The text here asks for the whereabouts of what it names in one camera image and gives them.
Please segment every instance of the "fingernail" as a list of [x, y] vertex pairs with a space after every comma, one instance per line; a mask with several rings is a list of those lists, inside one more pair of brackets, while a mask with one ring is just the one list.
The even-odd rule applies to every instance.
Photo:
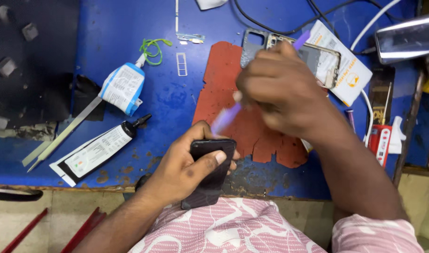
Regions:
[[227, 155], [221, 151], [221, 152], [218, 152], [214, 157], [216, 158], [216, 161], [218, 162], [218, 164], [222, 164], [227, 158]]
[[233, 93], [233, 99], [235, 100], [235, 102], [240, 102], [242, 99], [242, 92], [241, 91], [235, 91]]

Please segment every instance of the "white cardboard box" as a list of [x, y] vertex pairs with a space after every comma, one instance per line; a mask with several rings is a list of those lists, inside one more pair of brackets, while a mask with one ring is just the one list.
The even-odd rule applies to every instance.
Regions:
[[317, 20], [311, 29], [311, 36], [307, 43], [341, 53], [338, 79], [335, 87], [330, 90], [346, 106], [351, 106], [360, 95], [361, 89], [368, 84], [373, 73], [320, 20]]

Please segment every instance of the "black cap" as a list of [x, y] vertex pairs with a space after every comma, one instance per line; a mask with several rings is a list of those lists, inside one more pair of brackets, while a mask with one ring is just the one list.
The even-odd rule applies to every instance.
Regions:
[[147, 114], [146, 116], [143, 116], [143, 117], [141, 117], [141, 118], [139, 118], [139, 119], [137, 119], [135, 122], [133, 122], [133, 126], [134, 127], [138, 127], [138, 126], [140, 126], [140, 125], [142, 125], [142, 124], [144, 124], [144, 123], [146, 123], [146, 121], [148, 120], [148, 119], [150, 119], [152, 117], [152, 114]]

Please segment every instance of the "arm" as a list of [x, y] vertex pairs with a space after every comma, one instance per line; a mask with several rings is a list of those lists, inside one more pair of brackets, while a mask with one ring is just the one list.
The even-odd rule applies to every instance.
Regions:
[[375, 157], [326, 98], [287, 42], [260, 51], [240, 74], [245, 103], [258, 103], [265, 123], [309, 141], [319, 153], [335, 207], [374, 219], [407, 219], [399, 194]]
[[[74, 252], [130, 250], [144, 237], [165, 206], [188, 197], [200, 181], [226, 159], [226, 154], [218, 150], [193, 160], [189, 153], [191, 142], [213, 138], [205, 121], [194, 124], [172, 143], [144, 186], [91, 231]], [[239, 156], [235, 151], [233, 158]], [[232, 162], [230, 169], [235, 168], [236, 164]]]

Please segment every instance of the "left hand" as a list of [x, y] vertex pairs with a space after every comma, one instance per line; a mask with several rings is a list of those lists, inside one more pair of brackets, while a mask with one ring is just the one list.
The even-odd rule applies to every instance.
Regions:
[[[202, 179], [226, 159], [226, 154], [218, 150], [194, 161], [189, 153], [191, 143], [202, 139], [215, 139], [205, 121], [194, 124], [171, 144], [158, 168], [139, 189], [138, 194], [160, 208], [188, 197]], [[233, 159], [239, 158], [240, 154], [235, 150]], [[234, 169], [236, 164], [232, 161], [230, 170]]]

